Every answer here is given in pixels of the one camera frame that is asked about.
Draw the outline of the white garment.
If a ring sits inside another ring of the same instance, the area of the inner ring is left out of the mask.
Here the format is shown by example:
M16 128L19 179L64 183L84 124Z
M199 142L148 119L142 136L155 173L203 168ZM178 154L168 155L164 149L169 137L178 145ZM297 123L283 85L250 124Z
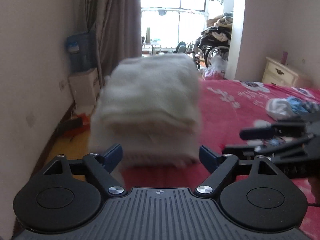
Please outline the white garment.
M283 120L296 116L286 99L270 99L266 103L266 113L274 120Z

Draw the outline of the wheelchair with piled clothes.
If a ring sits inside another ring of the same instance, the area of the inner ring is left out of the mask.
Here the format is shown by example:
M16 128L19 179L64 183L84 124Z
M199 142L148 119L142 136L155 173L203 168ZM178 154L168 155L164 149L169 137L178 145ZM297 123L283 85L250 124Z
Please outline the wheelchair with piled clothes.
M208 20L207 28L201 32L201 36L193 44L187 45L185 42L180 42L174 53L190 54L198 69L201 68L202 62L208 68L215 56L228 60L232 27L233 12L225 12Z

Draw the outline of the white small cabinet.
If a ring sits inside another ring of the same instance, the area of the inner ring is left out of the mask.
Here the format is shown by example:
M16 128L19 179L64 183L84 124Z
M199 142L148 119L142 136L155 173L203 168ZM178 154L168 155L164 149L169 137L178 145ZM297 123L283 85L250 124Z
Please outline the white small cabinet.
M75 102L75 113L91 115L100 92L97 69L72 74L68 82Z

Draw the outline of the cream fluffy blanket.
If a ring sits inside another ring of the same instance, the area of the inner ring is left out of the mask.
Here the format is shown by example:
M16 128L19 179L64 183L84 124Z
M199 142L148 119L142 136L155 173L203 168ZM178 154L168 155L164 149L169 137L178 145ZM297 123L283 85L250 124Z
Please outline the cream fluffy blanket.
M106 77L94 113L88 150L104 153L114 144L127 167L199 161L200 78L184 53L125 59Z

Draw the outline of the cream wooden nightstand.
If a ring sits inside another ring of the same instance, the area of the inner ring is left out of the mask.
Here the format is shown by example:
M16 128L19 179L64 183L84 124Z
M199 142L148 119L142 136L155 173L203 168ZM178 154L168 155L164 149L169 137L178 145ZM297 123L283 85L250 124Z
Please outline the cream wooden nightstand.
M312 81L306 74L270 57L266 58L266 67L261 82L283 87L312 87Z

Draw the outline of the plaid shirt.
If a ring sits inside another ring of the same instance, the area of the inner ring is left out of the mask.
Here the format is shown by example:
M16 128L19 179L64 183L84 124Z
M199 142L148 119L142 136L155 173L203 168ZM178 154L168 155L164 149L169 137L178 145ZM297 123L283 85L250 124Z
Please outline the plaid shirt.
M302 107L308 113L316 113L320 111L320 104L313 101L304 101Z

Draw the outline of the brown curtain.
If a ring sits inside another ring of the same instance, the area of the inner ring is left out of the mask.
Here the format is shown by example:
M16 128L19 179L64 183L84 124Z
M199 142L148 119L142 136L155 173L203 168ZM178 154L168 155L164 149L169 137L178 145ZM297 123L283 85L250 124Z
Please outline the brown curtain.
M95 33L99 82L118 63L142 55L140 0L84 0L86 27Z

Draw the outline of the blue water jug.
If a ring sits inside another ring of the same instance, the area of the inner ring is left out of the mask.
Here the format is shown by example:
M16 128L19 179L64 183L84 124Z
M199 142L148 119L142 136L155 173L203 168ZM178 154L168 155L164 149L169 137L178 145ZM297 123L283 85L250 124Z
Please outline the blue water jug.
M79 33L67 37L66 49L72 74L86 72L97 67L96 37L94 32Z

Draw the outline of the light blue garment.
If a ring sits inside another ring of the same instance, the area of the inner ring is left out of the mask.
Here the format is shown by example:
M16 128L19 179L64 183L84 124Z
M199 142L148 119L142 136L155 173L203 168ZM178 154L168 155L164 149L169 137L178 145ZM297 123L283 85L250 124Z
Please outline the light blue garment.
M306 101L303 101L294 96L289 96L288 98L286 98L286 100L289 103L289 106L291 107L293 113L303 114L309 112L306 108Z

